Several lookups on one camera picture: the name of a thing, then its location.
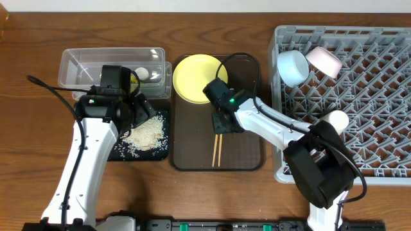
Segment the wooden chopstick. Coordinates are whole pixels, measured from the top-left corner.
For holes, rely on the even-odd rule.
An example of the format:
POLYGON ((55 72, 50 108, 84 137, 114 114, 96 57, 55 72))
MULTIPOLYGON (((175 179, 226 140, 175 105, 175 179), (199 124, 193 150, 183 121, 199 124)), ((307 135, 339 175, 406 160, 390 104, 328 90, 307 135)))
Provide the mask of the wooden chopstick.
POLYGON ((213 148, 213 161, 212 161, 212 167, 215 165, 215 158, 216 158, 216 150, 218 146, 218 134, 215 135, 214 137, 214 148, 213 148))
POLYGON ((218 145, 218 167, 221 166, 221 158, 222 158, 222 139, 223 139, 223 135, 220 134, 219 135, 219 145, 218 145))

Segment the rice pile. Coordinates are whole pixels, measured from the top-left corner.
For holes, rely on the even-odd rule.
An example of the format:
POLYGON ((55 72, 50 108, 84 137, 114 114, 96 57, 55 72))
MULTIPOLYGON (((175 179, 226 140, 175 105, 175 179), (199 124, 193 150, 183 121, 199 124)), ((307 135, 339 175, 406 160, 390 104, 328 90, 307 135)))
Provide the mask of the rice pile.
POLYGON ((114 150, 121 160, 163 160, 168 156, 169 130, 165 114, 157 114, 120 138, 114 150))

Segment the light blue bowl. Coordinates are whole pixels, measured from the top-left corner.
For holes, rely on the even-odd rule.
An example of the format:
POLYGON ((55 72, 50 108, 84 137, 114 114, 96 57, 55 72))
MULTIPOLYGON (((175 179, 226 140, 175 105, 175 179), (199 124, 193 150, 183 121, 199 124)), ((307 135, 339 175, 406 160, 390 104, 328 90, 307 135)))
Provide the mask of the light blue bowl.
POLYGON ((305 56, 297 50, 279 53, 277 70, 282 81, 291 88, 302 84, 310 73, 305 56))

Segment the white pink bowl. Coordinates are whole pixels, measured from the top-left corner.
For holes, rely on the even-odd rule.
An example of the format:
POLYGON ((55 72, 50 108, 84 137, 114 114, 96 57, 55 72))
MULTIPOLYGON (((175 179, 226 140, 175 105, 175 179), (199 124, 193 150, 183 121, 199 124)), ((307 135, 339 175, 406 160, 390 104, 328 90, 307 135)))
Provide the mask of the white pink bowl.
POLYGON ((342 62, 327 49, 317 46, 311 50, 306 59, 320 72, 325 75, 336 78, 342 68, 342 62))

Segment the small white cup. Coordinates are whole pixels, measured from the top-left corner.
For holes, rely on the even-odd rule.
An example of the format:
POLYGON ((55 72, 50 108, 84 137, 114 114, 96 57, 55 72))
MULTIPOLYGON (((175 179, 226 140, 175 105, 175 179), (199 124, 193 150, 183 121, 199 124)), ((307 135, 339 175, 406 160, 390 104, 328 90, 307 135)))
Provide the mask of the small white cup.
POLYGON ((321 117, 320 120, 331 124, 339 135, 341 135, 349 125, 348 115, 341 110, 334 110, 321 117))

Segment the green orange snack wrapper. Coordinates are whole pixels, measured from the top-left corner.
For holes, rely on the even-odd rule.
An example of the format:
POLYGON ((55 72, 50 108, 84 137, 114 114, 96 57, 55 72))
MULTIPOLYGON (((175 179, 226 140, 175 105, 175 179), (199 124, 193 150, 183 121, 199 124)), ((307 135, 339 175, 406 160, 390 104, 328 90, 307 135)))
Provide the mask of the green orange snack wrapper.
POLYGON ((131 84, 138 84, 138 80, 133 74, 130 76, 130 82, 131 84))

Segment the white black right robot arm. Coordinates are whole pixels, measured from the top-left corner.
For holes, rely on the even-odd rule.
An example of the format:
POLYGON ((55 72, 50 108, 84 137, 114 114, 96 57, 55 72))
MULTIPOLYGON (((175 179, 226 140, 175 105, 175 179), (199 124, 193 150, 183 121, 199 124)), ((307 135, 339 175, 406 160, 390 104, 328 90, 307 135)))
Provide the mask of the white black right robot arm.
POLYGON ((318 123, 296 121, 247 90, 236 92, 215 78, 203 89, 215 107, 215 133, 253 132, 282 151, 301 194, 310 203, 312 230, 338 230, 342 205, 359 170, 342 142, 348 115, 334 110, 318 123))

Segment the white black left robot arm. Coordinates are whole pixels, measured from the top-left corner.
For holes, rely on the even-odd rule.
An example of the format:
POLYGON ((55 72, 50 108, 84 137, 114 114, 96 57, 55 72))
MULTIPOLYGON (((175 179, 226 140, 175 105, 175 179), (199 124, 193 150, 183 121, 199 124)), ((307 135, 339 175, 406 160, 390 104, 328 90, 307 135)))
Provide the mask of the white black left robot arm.
POLYGON ((126 211, 96 220, 96 206, 109 154, 117 140, 156 115, 146 96, 131 87, 137 73, 120 65, 104 65, 100 84, 91 86, 70 105, 51 87, 29 75, 32 83, 48 89, 72 113, 75 124, 71 149, 58 187, 38 223, 24 230, 137 230, 139 223, 126 211))

